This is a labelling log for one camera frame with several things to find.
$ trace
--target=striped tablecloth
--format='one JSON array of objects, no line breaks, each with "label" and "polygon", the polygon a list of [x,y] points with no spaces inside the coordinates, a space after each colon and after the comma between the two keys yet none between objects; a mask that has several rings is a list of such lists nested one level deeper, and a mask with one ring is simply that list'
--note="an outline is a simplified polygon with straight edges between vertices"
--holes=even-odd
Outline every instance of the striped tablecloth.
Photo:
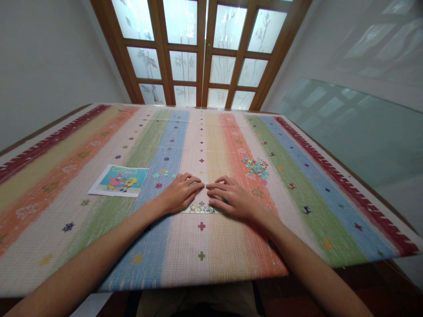
[{"label": "striped tablecloth", "polygon": [[[267,178],[246,166],[258,159],[268,164]],[[423,248],[412,230],[280,115],[94,104],[1,160],[3,297],[33,290],[184,172],[205,183],[234,177],[333,267]],[[87,194],[107,164],[150,169],[137,198]],[[148,227],[99,290],[284,274],[267,237],[210,208],[204,190],[187,210]]]}]

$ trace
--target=red stripe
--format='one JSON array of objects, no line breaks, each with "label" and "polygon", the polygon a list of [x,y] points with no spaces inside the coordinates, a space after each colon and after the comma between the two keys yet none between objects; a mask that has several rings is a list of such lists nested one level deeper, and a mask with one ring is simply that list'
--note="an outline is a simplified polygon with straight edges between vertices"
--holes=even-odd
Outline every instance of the red stripe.
[{"label": "red stripe", "polygon": [[109,108],[108,105],[99,105],[94,109],[83,114],[81,117],[77,118],[75,121],[69,123],[67,126],[61,128],[57,132],[48,136],[44,140],[38,142],[36,145],[30,147],[25,152],[14,157],[7,163],[3,164],[0,167],[0,184],[4,183],[10,179],[17,172],[22,170],[25,166],[30,164],[35,159],[39,158],[41,155],[46,153],[52,147],[69,137],[76,130],[81,128],[83,125],[88,123],[91,119],[95,118],[101,114],[104,110]]},{"label": "red stripe", "polygon": [[401,256],[411,255],[418,252],[418,247],[410,239],[400,233],[400,230],[381,213],[375,205],[364,197],[336,168],[334,168],[317,150],[315,150],[294,128],[281,117],[274,117],[280,125],[310,154],[335,181],[344,193],[359,207],[370,222],[379,228],[389,241],[400,251]]}]

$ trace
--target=yellow stripe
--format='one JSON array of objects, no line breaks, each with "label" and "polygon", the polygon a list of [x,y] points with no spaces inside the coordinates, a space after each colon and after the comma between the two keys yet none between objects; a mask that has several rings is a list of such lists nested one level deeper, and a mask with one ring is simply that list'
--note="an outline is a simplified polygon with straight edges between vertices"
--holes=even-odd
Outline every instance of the yellow stripe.
[{"label": "yellow stripe", "polygon": [[[229,158],[217,114],[205,115],[206,155],[211,181],[231,176]],[[216,283],[244,280],[249,277],[249,262],[245,254],[244,230],[241,223],[222,215],[209,215],[211,276]]]},{"label": "yellow stripe", "polygon": [[78,146],[99,130],[105,122],[109,122],[118,113],[119,108],[109,107],[68,138],[54,146],[45,155],[39,157],[11,179],[0,185],[0,192],[2,193],[0,215],[6,211],[6,206],[37,184],[58,163],[66,159]]}]

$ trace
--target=blue stripe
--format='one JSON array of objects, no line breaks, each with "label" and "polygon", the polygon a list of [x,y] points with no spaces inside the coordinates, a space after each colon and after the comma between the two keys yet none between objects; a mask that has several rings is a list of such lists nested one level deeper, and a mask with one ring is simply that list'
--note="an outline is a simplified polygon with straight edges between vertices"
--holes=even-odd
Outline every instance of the blue stripe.
[{"label": "blue stripe", "polygon": [[[160,144],[150,163],[147,179],[130,214],[159,195],[173,181],[172,175],[179,173],[188,119],[188,111],[172,111]],[[161,173],[163,169],[169,171],[167,176]],[[157,179],[153,178],[156,173],[160,175]],[[156,188],[158,183],[163,185],[162,188]],[[171,217],[163,217],[151,225],[150,231],[142,233],[107,276],[100,290],[116,291],[160,287],[170,224]],[[134,257],[137,254],[143,256],[142,262],[134,264]]]},{"label": "blue stripe", "polygon": [[[347,200],[343,194],[338,191],[332,182],[328,180],[326,174],[322,173],[314,162],[303,153],[297,144],[285,133],[285,130],[283,130],[272,117],[261,117],[261,119],[286,149],[304,175],[307,176],[316,191],[323,197],[344,228],[355,240],[363,254],[365,254],[370,261],[380,261],[382,258],[397,256],[391,247],[383,240],[380,233],[375,231],[375,228],[367,222],[367,219],[364,219],[365,216],[352,205],[351,201]],[[311,208],[311,210],[314,213],[319,212],[318,210],[313,210],[313,208]],[[362,231],[355,227],[356,223],[362,227]],[[384,254],[383,257],[379,255],[378,250]]]}]

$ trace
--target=wooden door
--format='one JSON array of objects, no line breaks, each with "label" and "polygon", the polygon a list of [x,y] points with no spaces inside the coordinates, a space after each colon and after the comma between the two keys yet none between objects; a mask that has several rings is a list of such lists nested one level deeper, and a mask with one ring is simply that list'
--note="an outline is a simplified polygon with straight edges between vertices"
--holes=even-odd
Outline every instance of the wooden door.
[{"label": "wooden door", "polygon": [[260,110],[312,0],[91,0],[132,103]]},{"label": "wooden door", "polygon": [[91,0],[132,103],[201,105],[206,0]]},{"label": "wooden door", "polygon": [[210,0],[203,107],[259,110],[311,0]]}]

